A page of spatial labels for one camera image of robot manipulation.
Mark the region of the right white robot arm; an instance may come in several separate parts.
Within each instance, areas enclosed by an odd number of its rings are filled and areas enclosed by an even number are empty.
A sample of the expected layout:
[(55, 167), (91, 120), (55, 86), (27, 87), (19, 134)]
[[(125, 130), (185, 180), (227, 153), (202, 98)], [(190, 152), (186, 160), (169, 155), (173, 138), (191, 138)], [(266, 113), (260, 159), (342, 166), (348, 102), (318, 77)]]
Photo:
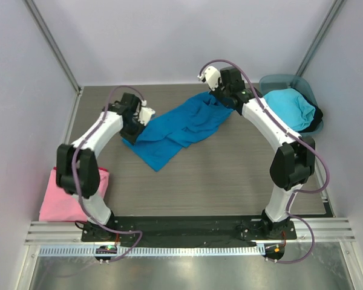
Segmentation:
[(262, 95), (239, 69), (207, 67), (200, 76), (213, 95), (226, 108), (250, 121), (269, 142), (275, 155), (269, 174), (273, 190), (261, 214), (258, 232), (267, 239), (279, 239), (289, 227), (290, 209), (296, 194), (315, 171), (315, 141), (303, 138), (289, 128), (268, 107)]

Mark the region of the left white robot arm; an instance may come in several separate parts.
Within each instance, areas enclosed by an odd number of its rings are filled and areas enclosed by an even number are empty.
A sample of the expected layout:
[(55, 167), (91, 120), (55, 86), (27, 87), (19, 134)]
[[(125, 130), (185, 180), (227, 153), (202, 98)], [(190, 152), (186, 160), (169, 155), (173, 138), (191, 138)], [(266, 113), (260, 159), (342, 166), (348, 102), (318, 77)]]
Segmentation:
[(81, 137), (57, 148), (56, 185), (72, 196), (85, 213), (84, 237), (107, 242), (116, 236), (115, 215), (100, 195), (98, 156), (117, 134), (134, 144), (154, 116), (155, 110), (146, 101), (126, 92), (120, 100), (108, 101)]

